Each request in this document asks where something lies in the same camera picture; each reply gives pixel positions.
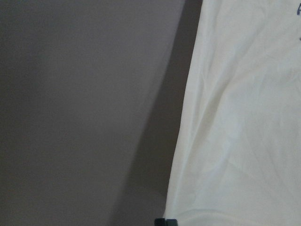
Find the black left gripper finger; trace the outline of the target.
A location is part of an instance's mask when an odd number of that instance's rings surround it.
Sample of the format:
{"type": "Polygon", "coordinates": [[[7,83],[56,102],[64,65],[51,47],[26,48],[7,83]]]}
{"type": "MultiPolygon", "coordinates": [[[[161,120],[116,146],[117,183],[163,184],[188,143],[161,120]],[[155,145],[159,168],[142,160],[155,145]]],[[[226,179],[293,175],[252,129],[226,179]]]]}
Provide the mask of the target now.
{"type": "Polygon", "coordinates": [[[178,222],[176,219],[156,218],[154,226],[178,226],[178,222]]]}

